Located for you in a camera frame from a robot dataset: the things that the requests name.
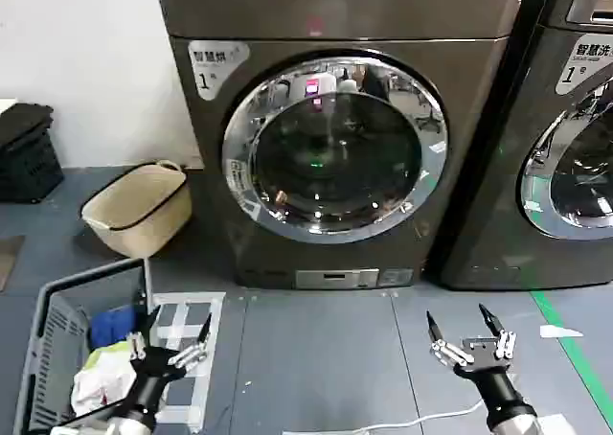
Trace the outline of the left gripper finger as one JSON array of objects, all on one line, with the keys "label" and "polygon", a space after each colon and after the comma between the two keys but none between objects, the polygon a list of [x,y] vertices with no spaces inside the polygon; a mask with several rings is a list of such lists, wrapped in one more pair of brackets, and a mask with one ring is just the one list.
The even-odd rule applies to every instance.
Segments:
[{"label": "left gripper finger", "polygon": [[144,359],[146,357],[147,342],[141,332],[131,332],[126,337],[131,359]]},{"label": "left gripper finger", "polygon": [[200,329],[196,341],[178,355],[170,358],[168,360],[168,365],[176,369],[191,370],[191,368],[206,355],[206,346],[210,335],[211,323],[212,314],[209,313],[205,323]]}]

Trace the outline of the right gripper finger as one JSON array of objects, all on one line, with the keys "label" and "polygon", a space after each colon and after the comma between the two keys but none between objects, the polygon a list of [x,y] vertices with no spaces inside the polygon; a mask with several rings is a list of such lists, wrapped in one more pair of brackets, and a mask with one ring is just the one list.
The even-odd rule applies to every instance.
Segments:
[{"label": "right gripper finger", "polygon": [[479,310],[484,318],[485,324],[495,338],[494,357],[513,358],[516,333],[506,330],[500,319],[483,304],[479,305]]},{"label": "right gripper finger", "polygon": [[455,365],[464,367],[473,363],[473,355],[444,340],[443,334],[429,310],[426,312],[426,320],[431,340],[430,351],[441,364],[451,367]]}]

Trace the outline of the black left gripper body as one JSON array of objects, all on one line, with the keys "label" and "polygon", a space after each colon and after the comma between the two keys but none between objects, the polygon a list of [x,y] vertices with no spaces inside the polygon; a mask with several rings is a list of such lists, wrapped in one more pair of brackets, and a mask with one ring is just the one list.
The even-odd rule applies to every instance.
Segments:
[{"label": "black left gripper body", "polygon": [[176,350],[147,346],[144,358],[136,358],[131,365],[136,378],[121,403],[118,416],[133,420],[154,420],[167,385],[186,375],[183,368],[170,364],[179,355]]}]

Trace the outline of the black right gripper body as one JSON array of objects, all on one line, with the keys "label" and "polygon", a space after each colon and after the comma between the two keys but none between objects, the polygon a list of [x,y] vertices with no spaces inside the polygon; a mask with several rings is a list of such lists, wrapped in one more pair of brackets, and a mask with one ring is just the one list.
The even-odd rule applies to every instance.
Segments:
[{"label": "black right gripper body", "polygon": [[487,425],[498,426],[518,416],[534,417],[534,408],[527,404],[508,376],[511,361],[497,358],[495,338],[463,338],[462,350],[473,356],[467,365],[456,364],[456,376],[472,382],[488,411]]}]

